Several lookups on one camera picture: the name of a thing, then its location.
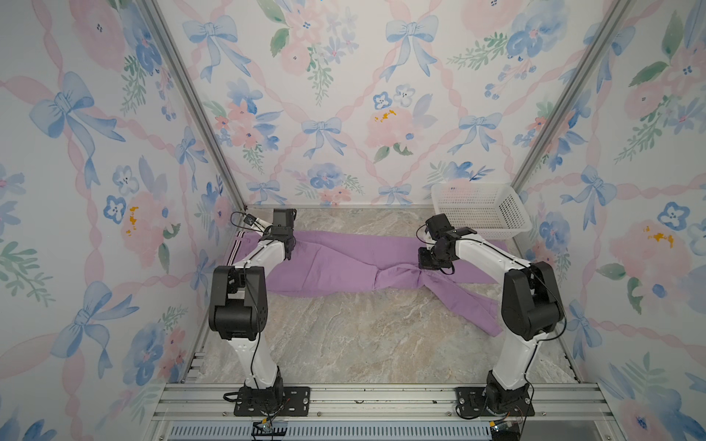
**black mounting plate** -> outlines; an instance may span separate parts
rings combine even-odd
[[[285,407],[277,416],[308,416],[310,387],[285,387]],[[259,409],[248,408],[246,404],[236,403],[233,410],[235,416],[265,416]]]
[[[463,404],[460,404],[461,401],[458,401],[458,413],[460,413],[461,416],[464,416],[466,418],[477,416],[478,412],[485,404],[485,395],[483,395],[485,387],[456,387],[455,391],[456,399],[460,400],[461,398],[463,398],[464,401]],[[532,403],[527,404],[527,402],[525,401],[529,401],[529,398],[530,396],[528,395],[528,393],[525,392],[525,394],[522,396],[522,399],[518,400],[515,403],[513,409],[510,411],[509,416],[534,416],[534,407],[532,406]],[[483,409],[480,416],[497,415],[493,415],[488,411],[488,409]]]

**robotic arm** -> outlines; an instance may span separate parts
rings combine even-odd
[[[245,222],[261,230],[257,247],[233,266],[213,272],[208,326],[228,340],[246,371],[237,400],[244,408],[270,415],[281,409],[285,389],[280,369],[272,360],[262,331],[267,324],[265,278],[284,259],[292,257],[296,210],[276,209],[273,223],[246,215]]]
[[[525,373],[537,347],[564,318],[554,271],[545,262],[513,257],[471,228],[454,229],[443,214],[426,221],[424,241],[420,268],[453,268],[453,261],[462,259],[503,286],[501,315],[510,332],[498,363],[488,372],[485,393],[490,411],[506,413],[527,395]]]

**vent grille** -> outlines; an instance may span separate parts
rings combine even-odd
[[[252,440],[252,422],[179,421],[169,441]],[[491,440],[486,421],[290,421],[284,441],[447,441]]]

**pink flower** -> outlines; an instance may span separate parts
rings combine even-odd
[[[174,215],[170,205],[164,196],[155,200],[147,191],[137,193],[128,204],[121,236],[125,248],[140,258],[142,268],[154,263],[157,249],[164,242],[164,229],[172,230]]]
[[[671,66],[662,73],[662,83],[671,93],[684,96],[691,86],[706,79],[706,47],[703,43],[694,48],[680,47],[671,57]]]
[[[241,125],[235,128],[235,134],[231,137],[233,145],[242,145],[246,149],[253,149],[262,141],[263,137],[252,125]]]
[[[554,267],[554,253],[546,249],[544,241],[537,241],[532,247],[535,262],[547,262]]]
[[[292,27],[289,36],[294,42],[308,42],[309,44],[320,43],[320,33],[324,29],[323,11],[317,4],[309,3],[304,8],[299,4],[293,4],[294,10],[285,15],[287,24]]]
[[[542,129],[542,127],[544,126],[545,123],[546,123],[546,118],[544,118],[543,116],[540,116],[539,118],[534,119],[534,123],[527,126],[527,130],[534,129],[537,131],[537,133],[539,133],[539,131]]]
[[[175,327],[171,334],[164,341],[164,352],[166,354],[176,354],[179,352],[179,345],[184,341],[186,331],[180,327]]]
[[[172,374],[172,368],[174,367],[174,360],[170,359],[168,356],[162,357],[160,360],[159,373],[157,378],[167,378]]]
[[[288,44],[282,49],[282,68],[292,75],[301,75],[309,66],[309,50],[301,43]]]
[[[107,1],[69,0],[73,32],[86,54],[99,66],[123,71],[125,37],[116,12]]]
[[[664,441],[671,438],[659,418],[634,399],[623,400],[618,415],[629,440]]]
[[[370,148],[380,148],[384,145],[392,148],[400,143],[400,149],[408,147],[413,150],[417,142],[423,139],[412,123],[412,114],[401,107],[380,110],[374,113],[368,121],[368,137],[365,144]]]
[[[650,220],[633,224],[625,236],[611,241],[610,251],[629,277],[640,280],[633,291],[642,297],[640,307],[673,315],[674,304],[686,299],[678,282],[691,269],[691,255],[669,228]]]
[[[664,86],[659,81],[648,81],[633,89],[625,100],[625,113],[630,119],[649,115],[662,102]]]
[[[463,25],[477,38],[504,28],[522,8],[522,0],[466,1],[461,10]]]
[[[228,112],[228,118],[230,118],[231,121],[237,121],[246,126],[252,126],[253,122],[255,122],[255,115],[248,111],[248,103],[245,102],[245,100],[240,103],[240,106],[230,103],[228,104],[228,108],[231,109],[231,111]]]
[[[220,131],[221,128],[228,127],[228,118],[224,118],[223,116],[216,116],[216,130]]]
[[[233,213],[233,207],[230,205],[228,198],[220,196],[213,205],[213,219],[218,227],[228,225],[230,215]]]

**white robotic arm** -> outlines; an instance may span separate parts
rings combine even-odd
[[[512,256],[470,228],[454,229],[446,215],[426,221],[424,242],[426,247],[419,249],[420,268],[453,268],[454,260],[466,260],[503,287],[501,314],[510,332],[488,374],[485,392],[488,408],[505,413],[527,392],[525,374],[539,343],[564,318],[554,271],[544,262],[534,264]]]

